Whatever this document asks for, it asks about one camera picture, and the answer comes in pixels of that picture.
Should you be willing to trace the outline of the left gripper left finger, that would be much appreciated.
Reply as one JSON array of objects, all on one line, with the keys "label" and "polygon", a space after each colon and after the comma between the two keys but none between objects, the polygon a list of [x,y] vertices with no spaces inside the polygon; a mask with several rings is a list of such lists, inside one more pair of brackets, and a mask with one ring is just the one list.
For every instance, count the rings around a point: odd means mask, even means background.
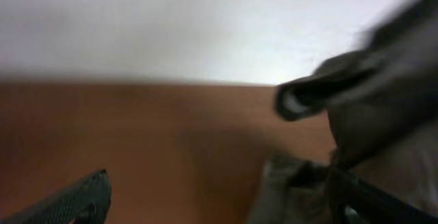
[{"label": "left gripper left finger", "polygon": [[2,224],[104,224],[112,186],[99,169],[61,191],[1,220]]}]

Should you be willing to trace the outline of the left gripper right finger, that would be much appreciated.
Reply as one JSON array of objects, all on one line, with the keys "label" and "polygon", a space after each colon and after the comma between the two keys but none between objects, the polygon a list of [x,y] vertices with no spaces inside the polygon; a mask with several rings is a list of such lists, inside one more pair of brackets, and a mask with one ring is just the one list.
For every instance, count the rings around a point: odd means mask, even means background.
[{"label": "left gripper right finger", "polygon": [[333,167],[326,191],[335,224],[437,224],[437,218]]}]

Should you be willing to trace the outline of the grey shorts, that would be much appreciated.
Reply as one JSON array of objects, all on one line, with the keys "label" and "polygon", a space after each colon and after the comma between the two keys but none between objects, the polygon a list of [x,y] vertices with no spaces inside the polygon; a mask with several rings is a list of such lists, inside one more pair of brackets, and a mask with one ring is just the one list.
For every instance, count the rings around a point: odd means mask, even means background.
[{"label": "grey shorts", "polygon": [[326,112],[327,165],[271,157],[248,223],[334,223],[326,191],[335,167],[437,218],[437,0],[410,0],[369,42],[281,84],[276,113]]}]

